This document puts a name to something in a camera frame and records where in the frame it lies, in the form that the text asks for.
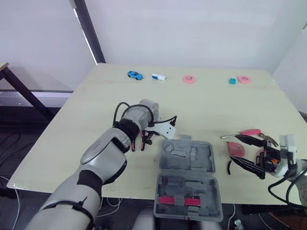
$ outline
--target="small teal cube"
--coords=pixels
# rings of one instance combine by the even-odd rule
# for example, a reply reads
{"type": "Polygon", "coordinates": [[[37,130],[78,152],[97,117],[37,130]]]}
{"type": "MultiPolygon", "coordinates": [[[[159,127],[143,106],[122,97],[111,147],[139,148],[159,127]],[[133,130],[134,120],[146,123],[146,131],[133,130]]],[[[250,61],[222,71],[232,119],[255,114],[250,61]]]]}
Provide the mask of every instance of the small teal cube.
{"type": "Polygon", "coordinates": [[[229,80],[229,84],[235,85],[235,83],[236,83],[236,79],[235,79],[235,78],[231,78],[231,79],[229,80]]]}

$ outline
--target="table leg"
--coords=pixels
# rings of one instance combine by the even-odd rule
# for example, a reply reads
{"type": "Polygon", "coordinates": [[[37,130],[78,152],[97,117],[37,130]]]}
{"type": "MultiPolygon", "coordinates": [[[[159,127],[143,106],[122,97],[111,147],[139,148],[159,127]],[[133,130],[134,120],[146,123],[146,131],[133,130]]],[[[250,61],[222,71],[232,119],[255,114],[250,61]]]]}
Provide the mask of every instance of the table leg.
{"type": "Polygon", "coordinates": [[[51,121],[54,117],[53,113],[48,110],[32,93],[31,91],[15,76],[9,69],[4,68],[0,71],[0,80],[4,78],[14,87],[34,108],[36,108],[47,120],[51,121]]]}

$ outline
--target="white eraser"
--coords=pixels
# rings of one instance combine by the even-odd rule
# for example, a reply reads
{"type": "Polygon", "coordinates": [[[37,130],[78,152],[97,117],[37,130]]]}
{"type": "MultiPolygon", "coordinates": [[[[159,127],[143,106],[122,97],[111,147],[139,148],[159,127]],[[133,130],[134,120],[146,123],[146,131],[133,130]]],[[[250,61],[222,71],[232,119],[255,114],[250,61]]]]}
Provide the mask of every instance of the white eraser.
{"type": "Polygon", "coordinates": [[[163,75],[157,74],[157,73],[153,73],[152,74],[152,78],[160,80],[160,81],[165,81],[166,80],[166,76],[163,76],[163,75]]]}

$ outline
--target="white cord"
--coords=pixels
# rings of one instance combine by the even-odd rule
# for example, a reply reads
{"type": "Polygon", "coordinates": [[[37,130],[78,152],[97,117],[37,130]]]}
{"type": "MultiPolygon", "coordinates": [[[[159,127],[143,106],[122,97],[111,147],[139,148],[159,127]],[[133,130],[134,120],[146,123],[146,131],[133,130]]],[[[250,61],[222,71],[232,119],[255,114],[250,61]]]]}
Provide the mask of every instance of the white cord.
{"type": "Polygon", "coordinates": [[[101,198],[101,202],[100,202],[100,206],[99,206],[99,210],[101,209],[101,206],[102,206],[102,202],[104,201],[104,198],[102,197],[101,198]]]}
{"type": "Polygon", "coordinates": [[[270,228],[265,222],[264,220],[262,219],[262,217],[260,216],[260,214],[258,213],[258,216],[260,217],[261,221],[264,223],[265,226],[267,226],[267,228],[271,229],[271,230],[274,230],[272,228],[270,228]]]}
{"type": "Polygon", "coordinates": [[[232,214],[232,216],[228,219],[228,225],[227,225],[227,230],[229,230],[229,224],[230,224],[230,220],[232,219],[232,217],[234,217],[235,216],[235,213],[236,213],[236,206],[235,206],[235,204],[233,204],[234,205],[234,213],[232,214]]]}
{"type": "Polygon", "coordinates": [[[109,198],[106,198],[107,203],[108,203],[110,206],[112,206],[112,207],[117,207],[118,205],[120,205],[120,203],[121,203],[122,200],[123,200],[123,199],[121,198],[121,200],[119,201],[118,204],[113,205],[113,204],[110,203],[109,198]]]}
{"type": "MultiPolygon", "coordinates": [[[[3,178],[4,180],[10,181],[8,178],[6,178],[4,176],[0,176],[0,177],[3,178]]],[[[16,219],[15,219],[15,222],[14,222],[14,225],[13,225],[13,230],[15,229],[15,226],[16,226],[16,223],[17,223],[17,219],[18,219],[18,216],[19,216],[19,211],[20,211],[20,200],[19,200],[18,192],[17,192],[16,189],[14,189],[14,190],[15,190],[15,193],[16,193],[16,196],[17,196],[18,210],[17,210],[16,219]]]]}
{"type": "Polygon", "coordinates": [[[100,215],[100,216],[97,216],[97,217],[104,217],[104,216],[107,216],[107,215],[110,215],[112,213],[115,213],[118,209],[119,209],[119,206],[120,206],[120,203],[123,199],[122,198],[118,198],[118,204],[117,205],[112,205],[110,204],[108,198],[106,199],[107,203],[112,206],[112,207],[117,207],[113,212],[110,212],[110,213],[107,213],[107,214],[103,214],[103,215],[100,215]]]}

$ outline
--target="white wall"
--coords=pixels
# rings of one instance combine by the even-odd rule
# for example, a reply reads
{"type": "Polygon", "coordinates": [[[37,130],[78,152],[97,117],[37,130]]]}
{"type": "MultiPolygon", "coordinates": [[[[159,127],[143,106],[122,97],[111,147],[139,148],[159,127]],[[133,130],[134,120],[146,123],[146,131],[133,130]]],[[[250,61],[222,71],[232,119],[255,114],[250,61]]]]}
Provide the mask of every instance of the white wall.
{"type": "Polygon", "coordinates": [[[299,33],[273,76],[293,105],[307,114],[307,29],[299,33]]]}
{"type": "Polygon", "coordinates": [[[306,0],[86,0],[107,63],[277,68],[306,0]]]}
{"type": "Polygon", "coordinates": [[[74,90],[94,65],[68,0],[2,0],[0,28],[0,62],[31,90],[74,90]]]}

